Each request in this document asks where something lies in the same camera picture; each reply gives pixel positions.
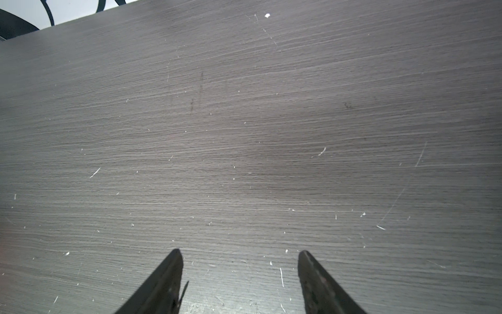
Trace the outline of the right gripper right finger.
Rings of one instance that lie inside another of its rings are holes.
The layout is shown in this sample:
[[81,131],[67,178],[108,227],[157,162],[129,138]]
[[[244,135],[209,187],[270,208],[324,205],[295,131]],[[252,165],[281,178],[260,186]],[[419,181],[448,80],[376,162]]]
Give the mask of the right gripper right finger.
[[307,250],[298,255],[298,276],[306,313],[366,314]]

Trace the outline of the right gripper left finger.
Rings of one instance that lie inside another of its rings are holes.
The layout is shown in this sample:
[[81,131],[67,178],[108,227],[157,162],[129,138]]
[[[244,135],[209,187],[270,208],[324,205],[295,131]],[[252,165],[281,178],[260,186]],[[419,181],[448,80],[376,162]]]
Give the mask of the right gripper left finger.
[[181,287],[183,266],[180,249],[172,250],[116,314],[179,313],[188,287]]

